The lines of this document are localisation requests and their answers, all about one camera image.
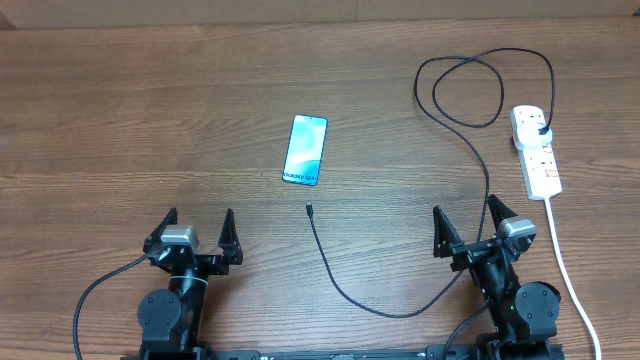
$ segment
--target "white cable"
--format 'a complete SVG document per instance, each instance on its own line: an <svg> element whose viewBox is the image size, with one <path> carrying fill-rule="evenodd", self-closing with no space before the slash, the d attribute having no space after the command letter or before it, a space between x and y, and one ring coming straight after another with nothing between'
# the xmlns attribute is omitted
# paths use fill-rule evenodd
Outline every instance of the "white cable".
<svg viewBox="0 0 640 360"><path fill-rule="evenodd" d="M567 269L564 267L564 261L562 261L562 254L560 253L560 245L558 244L558 235L556 234L556 225L553 221L553 213L551 212L551 202L548 197L544 199L544 206L547 209L547 218L549 219L549 229L551 230L551 241L553 242L553 250L556 253L556 259L558 260L558 266L560 267L560 272L562 273L562 277L564 278L564 282L567 285L567 290L569 290L569 295L571 296L571 300L573 300L573 304L578 309L582 320L585 325L587 325L587 329L589 329L589 334L591 334L591 338L593 339L593 346L595 348L596 360L600 360L602 353L600 350L600 340L598 340L598 335L596 334L596 329L591 325L591 321L587 316L587 313L580 305L580 301L578 301L578 296L576 296L575 291L573 291L573 285L571 285L571 280L569 280L569 274L567 274Z"/></svg>

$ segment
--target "blue smartphone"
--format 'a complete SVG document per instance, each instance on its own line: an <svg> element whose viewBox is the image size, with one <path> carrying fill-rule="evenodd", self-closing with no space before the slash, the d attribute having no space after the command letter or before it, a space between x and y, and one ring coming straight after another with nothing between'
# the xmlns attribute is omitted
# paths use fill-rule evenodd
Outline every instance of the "blue smartphone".
<svg viewBox="0 0 640 360"><path fill-rule="evenodd" d="M296 115L293 118L282 180L311 186L318 184L327 124L327 119L316 116Z"/></svg>

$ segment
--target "black plug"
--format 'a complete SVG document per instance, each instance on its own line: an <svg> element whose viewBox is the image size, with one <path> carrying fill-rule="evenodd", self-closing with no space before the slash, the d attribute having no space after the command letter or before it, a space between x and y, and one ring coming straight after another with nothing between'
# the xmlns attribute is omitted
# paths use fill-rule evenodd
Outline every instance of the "black plug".
<svg viewBox="0 0 640 360"><path fill-rule="evenodd" d="M307 201L307 215L309 216L309 219L313 217L313 205L311 205L310 201Z"/></svg>

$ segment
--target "power strip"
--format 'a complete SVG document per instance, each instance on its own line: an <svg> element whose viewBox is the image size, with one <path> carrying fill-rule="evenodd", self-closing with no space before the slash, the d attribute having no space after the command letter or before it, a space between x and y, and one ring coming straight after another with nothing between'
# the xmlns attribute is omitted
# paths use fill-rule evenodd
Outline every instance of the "power strip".
<svg viewBox="0 0 640 360"><path fill-rule="evenodd" d="M544 113L535 106L521 105L511 111L513 142L520 156L520 166L524 175L527 196L531 200L544 200L547 218L549 219L551 242L553 243L553 250L556 254L560 273L567 285L569 296L593 339L595 359L600 360L602 356L600 340L598 340L596 330L591 324L587 313L582 308L580 301L578 301L578 296L573 290L573 285L571 285L571 280L560 252L560 244L558 243L558 235L556 234L556 226L549 199L562 191L562 185L560 184L558 165L551 148L551 129L546 134L540 134L538 131L541 126L544 126L544 123Z"/></svg>

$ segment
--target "wooden table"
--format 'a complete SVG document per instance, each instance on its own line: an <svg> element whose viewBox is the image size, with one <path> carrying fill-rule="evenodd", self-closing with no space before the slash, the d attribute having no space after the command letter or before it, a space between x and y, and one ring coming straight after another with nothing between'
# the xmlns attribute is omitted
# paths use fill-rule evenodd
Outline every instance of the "wooden table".
<svg viewBox="0 0 640 360"><path fill-rule="evenodd" d="M82 291L141 254L176 206L215 248L227 207L245 263L211 279L203 338L216 349L420 348L443 343L481 304L465 274L423 315L391 320L334 290L305 203L337 281L364 304L408 312L453 277L433 259L441 204L472 240L484 180L469 149L412 99L427 58L501 46L538 50L557 77L554 148L564 192L553 199L575 289L607 359L640 351L640 21L637 18L425 21L0 32L0 358L72 358ZM526 54L486 60L504 76L504 113L461 131L491 172L492 192L531 217L538 236L516 264L521 282L563 294L569 359L591 339L558 271L541 202L526 198L508 112L548 110L548 72ZM420 87L453 63L423 72ZM498 105L494 75L460 69L439 89L468 122ZM284 183L294 114L329 118L320 184ZM491 234L487 221L485 237ZM80 321L85 359L134 353L139 301L167 276L140 266L98 287ZM491 322L483 316L459 342Z"/></svg>

